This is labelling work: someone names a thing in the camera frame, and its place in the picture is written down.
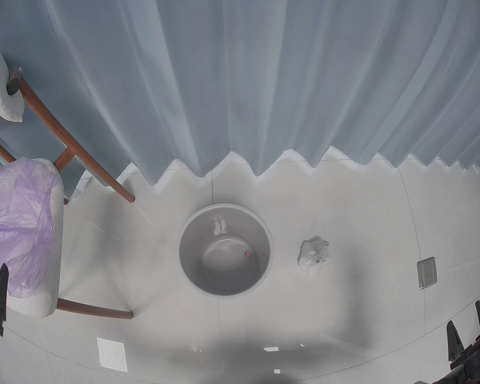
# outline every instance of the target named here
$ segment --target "light patch on floor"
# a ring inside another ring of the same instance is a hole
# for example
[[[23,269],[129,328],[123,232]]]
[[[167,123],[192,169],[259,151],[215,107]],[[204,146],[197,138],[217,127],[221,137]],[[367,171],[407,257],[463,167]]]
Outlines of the light patch on floor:
[[[99,337],[96,338],[96,342],[98,344],[100,365],[102,367],[128,372],[123,343],[105,340]]]

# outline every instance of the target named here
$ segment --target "gray bucket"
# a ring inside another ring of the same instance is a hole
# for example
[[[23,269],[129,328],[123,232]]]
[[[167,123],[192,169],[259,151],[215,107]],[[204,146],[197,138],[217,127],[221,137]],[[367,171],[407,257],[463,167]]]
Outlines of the gray bucket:
[[[272,268],[266,224],[247,208],[215,204],[193,214],[177,239],[181,267],[193,287],[216,299],[255,290]]]

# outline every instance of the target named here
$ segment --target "purple plastic bag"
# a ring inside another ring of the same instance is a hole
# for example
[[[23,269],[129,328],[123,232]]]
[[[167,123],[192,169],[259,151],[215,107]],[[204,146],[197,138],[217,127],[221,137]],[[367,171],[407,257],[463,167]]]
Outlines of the purple plastic bag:
[[[40,286],[55,240],[50,211],[59,177],[24,157],[0,168],[0,264],[9,270],[8,293],[27,298]]]

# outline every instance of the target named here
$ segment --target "blue-gray curtain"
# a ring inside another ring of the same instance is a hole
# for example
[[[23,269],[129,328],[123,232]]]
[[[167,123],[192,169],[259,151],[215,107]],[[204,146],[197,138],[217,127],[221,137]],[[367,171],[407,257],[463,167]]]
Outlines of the blue-gray curtain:
[[[113,176],[133,162],[153,184],[175,157],[202,176],[230,150],[259,175],[330,145],[361,164],[480,158],[477,0],[4,1],[0,52]],[[0,137],[63,150],[28,108]]]

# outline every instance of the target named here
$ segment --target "chair frame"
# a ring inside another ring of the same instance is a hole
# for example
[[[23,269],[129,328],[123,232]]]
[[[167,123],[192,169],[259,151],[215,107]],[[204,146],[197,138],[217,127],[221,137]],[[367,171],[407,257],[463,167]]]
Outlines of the chair frame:
[[[103,179],[116,192],[125,198],[128,202],[133,203],[135,197],[131,195],[118,181],[116,181],[95,159],[74,139],[74,137],[65,129],[63,125],[53,116],[49,109],[42,103],[35,92],[30,88],[28,83],[20,76],[16,77],[16,81],[20,81],[20,91],[27,105],[33,112],[43,121],[43,123],[65,144],[65,150],[54,161],[53,165],[61,172],[65,166],[77,156],[88,168],[91,169],[98,177]],[[0,156],[8,163],[15,161],[5,148],[0,145]],[[63,199],[63,203],[67,204],[68,200]],[[109,308],[95,307],[93,305],[81,304],[70,300],[58,298],[57,309],[61,311],[82,313],[91,316],[111,317],[115,319],[131,319],[132,311],[117,311]]]

